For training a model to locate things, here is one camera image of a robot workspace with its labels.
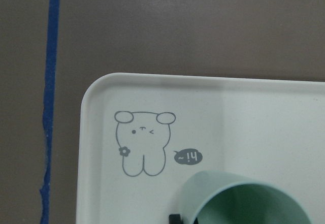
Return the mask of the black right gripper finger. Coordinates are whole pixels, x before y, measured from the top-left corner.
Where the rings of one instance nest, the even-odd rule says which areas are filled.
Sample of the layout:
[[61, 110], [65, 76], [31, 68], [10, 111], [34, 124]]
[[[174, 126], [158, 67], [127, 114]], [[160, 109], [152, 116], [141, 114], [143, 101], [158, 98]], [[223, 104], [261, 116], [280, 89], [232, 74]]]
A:
[[168, 224], [182, 224], [182, 217], [179, 209], [175, 209], [169, 213]]

